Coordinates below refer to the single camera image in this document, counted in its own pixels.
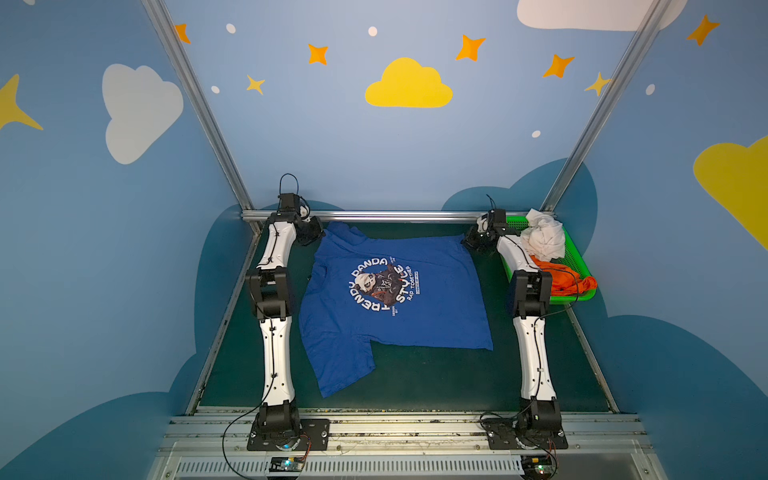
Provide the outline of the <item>left aluminium frame post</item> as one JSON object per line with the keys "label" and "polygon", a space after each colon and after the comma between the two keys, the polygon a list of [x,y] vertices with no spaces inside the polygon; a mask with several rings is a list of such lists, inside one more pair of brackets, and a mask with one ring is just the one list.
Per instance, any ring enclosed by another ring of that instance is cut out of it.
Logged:
{"label": "left aluminium frame post", "polygon": [[190,63],[183,42],[180,40],[165,2],[159,0],[141,1],[150,22],[158,35],[169,60],[179,77],[183,90],[200,122],[203,132],[226,180],[240,206],[241,213],[253,209],[253,203],[245,183],[238,171],[231,151],[217,124],[205,93]]}

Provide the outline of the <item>aluminium frame post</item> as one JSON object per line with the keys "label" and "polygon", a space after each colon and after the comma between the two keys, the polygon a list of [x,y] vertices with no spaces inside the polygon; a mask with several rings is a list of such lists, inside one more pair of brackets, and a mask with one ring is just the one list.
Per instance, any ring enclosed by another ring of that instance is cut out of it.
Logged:
{"label": "aluminium frame post", "polygon": [[671,8],[672,3],[672,0],[655,0],[651,2],[614,70],[612,80],[600,96],[572,152],[567,157],[549,192],[545,196],[540,206],[542,211],[547,213],[555,212],[576,173],[586,160],[590,150],[605,127],[614,108],[618,105],[622,94],[653,45],[657,35],[662,30],[662,21],[667,11]]}
{"label": "aluminium frame post", "polygon": [[205,93],[190,63],[183,42],[180,40],[165,2],[159,0],[141,1],[150,22],[158,35],[169,60],[179,77],[183,90],[200,122],[203,132],[226,180],[240,206],[241,213],[253,209],[253,203],[245,183],[238,171],[231,151],[217,124]]}

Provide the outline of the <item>white t-shirt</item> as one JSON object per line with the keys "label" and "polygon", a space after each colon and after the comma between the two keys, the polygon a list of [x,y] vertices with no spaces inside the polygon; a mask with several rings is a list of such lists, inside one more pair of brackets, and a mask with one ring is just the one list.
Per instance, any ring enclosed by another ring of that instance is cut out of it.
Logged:
{"label": "white t-shirt", "polygon": [[528,253],[545,262],[564,258],[566,235],[562,223],[535,209],[531,209],[525,218],[528,227],[520,237]]}

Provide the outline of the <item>rear aluminium frame bar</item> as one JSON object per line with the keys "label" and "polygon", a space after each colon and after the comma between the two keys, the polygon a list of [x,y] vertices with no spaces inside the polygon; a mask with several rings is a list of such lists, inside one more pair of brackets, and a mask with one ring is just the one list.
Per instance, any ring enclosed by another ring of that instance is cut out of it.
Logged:
{"label": "rear aluminium frame bar", "polygon": [[313,210],[311,217],[321,222],[363,223],[454,223],[471,224],[483,215],[480,211],[332,211]]}

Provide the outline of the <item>left controller board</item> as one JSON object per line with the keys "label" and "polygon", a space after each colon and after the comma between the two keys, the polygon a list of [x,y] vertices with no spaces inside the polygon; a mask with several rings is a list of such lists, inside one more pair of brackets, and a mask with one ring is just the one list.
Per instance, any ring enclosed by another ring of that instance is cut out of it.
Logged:
{"label": "left controller board", "polygon": [[300,457],[272,457],[269,472],[299,474],[303,471],[304,465],[305,461]]}

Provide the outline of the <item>controller board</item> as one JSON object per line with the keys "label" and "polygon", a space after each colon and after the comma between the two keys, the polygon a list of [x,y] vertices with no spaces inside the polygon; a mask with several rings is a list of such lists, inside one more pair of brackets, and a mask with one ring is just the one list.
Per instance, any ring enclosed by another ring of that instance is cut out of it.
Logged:
{"label": "controller board", "polygon": [[305,461],[300,457],[272,457],[269,472],[299,474],[303,471],[304,465]]}
{"label": "controller board", "polygon": [[525,480],[549,480],[557,471],[554,461],[546,456],[523,456],[521,467]]}

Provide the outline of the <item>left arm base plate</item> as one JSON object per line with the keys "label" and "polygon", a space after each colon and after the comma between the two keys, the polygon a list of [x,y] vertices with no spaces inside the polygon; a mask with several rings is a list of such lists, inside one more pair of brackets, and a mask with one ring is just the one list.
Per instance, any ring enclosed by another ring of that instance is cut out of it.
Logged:
{"label": "left arm base plate", "polygon": [[331,422],[325,418],[300,419],[298,428],[277,424],[266,426],[255,420],[248,436],[248,451],[298,452],[309,449],[326,451],[330,439]]}

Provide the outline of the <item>orange t-shirt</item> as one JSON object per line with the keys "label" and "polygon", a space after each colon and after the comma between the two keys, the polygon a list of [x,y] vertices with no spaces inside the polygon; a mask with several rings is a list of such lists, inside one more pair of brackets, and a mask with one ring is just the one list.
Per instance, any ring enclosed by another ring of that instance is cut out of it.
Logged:
{"label": "orange t-shirt", "polygon": [[536,256],[533,256],[532,260],[542,271],[551,274],[553,296],[577,297],[598,288],[598,282],[594,277],[582,276],[567,265],[539,260]]}

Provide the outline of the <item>right controller board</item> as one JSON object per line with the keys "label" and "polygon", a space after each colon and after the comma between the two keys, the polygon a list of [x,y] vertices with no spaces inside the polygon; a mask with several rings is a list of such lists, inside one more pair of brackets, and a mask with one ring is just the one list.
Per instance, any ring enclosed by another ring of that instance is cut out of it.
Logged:
{"label": "right controller board", "polygon": [[546,456],[523,456],[521,467],[525,480],[549,480],[557,471],[554,461]]}

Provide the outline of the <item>blue panda print t-shirt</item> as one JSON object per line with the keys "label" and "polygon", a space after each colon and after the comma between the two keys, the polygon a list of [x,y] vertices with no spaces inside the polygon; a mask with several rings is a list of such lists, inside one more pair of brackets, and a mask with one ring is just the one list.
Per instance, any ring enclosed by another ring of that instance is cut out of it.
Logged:
{"label": "blue panda print t-shirt", "polygon": [[375,239],[330,223],[299,325],[323,397],[375,370],[373,343],[493,348],[478,274],[460,235]]}

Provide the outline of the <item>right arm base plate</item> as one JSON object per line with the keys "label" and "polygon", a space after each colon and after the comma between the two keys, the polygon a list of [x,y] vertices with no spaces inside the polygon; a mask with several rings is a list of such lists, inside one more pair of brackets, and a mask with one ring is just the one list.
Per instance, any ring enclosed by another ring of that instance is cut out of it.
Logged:
{"label": "right arm base plate", "polygon": [[518,428],[511,418],[488,417],[479,421],[491,450],[550,450],[567,449],[568,441],[562,430],[546,432]]}

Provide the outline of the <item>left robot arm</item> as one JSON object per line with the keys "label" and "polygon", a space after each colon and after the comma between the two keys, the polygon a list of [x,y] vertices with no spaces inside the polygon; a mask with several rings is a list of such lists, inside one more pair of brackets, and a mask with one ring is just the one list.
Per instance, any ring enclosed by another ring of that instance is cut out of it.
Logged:
{"label": "left robot arm", "polygon": [[295,243],[310,244],[323,230],[314,216],[275,213],[265,232],[268,237],[262,257],[245,276],[264,356],[264,388],[254,427],[263,437],[296,438],[301,426],[290,366],[294,295],[288,263]]}

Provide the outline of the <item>green plastic basket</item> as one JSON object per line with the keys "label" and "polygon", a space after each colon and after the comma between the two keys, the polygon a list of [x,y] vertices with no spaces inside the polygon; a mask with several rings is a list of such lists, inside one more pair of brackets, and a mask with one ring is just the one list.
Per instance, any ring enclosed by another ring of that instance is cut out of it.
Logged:
{"label": "green plastic basket", "polygon": [[[528,228],[528,220],[525,216],[521,215],[507,215],[507,223],[510,228],[513,228],[519,232],[522,232],[523,230]],[[563,229],[564,235],[565,235],[565,255],[563,258],[554,259],[553,262],[558,266],[560,270],[564,269],[565,267],[570,268],[575,273],[579,275],[579,278],[581,280],[585,280],[587,277],[591,277],[592,274],[587,267],[585,261],[583,260],[579,250],[575,246],[574,242],[572,241],[569,233],[566,229]],[[593,286],[590,288],[580,287],[579,288],[579,295],[555,295],[552,294],[550,298],[550,303],[552,305],[566,305],[572,302],[586,302],[591,300],[596,292],[597,287]]]}

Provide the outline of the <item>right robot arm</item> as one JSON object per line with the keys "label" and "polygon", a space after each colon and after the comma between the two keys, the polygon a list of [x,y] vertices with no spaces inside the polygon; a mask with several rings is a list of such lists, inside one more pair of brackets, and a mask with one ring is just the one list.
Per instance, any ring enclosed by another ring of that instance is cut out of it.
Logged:
{"label": "right robot arm", "polygon": [[522,372],[516,434],[528,438],[557,434],[562,428],[562,415],[545,341],[552,276],[535,264],[520,237],[506,223],[492,220],[489,214],[476,220],[464,244],[478,251],[496,251],[512,272],[506,306],[517,335]]}

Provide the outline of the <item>aluminium mounting rail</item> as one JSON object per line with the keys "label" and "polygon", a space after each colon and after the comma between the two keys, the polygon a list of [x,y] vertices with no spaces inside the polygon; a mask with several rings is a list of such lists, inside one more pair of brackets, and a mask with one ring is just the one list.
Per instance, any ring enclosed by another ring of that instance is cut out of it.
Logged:
{"label": "aluminium mounting rail", "polygon": [[[523,456],[546,456],[551,479],[664,479],[635,415],[570,413],[567,449],[491,450],[479,421],[509,413],[303,409],[331,422],[326,451],[248,451],[252,416],[205,407],[171,419],[151,479],[521,479]],[[270,473],[272,457],[300,457],[299,474]]]}

